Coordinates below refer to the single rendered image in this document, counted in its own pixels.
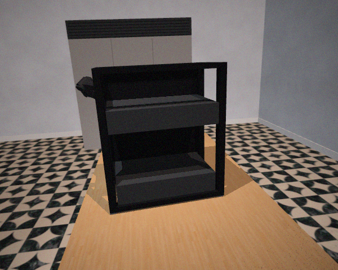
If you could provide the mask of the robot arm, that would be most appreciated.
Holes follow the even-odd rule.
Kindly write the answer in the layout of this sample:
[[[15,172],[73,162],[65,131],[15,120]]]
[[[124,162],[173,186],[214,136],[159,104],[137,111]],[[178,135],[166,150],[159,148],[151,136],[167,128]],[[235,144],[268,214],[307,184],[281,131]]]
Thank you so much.
[[[76,85],[76,89],[81,91],[85,97],[91,97],[95,99],[94,85],[91,77],[83,77]]]

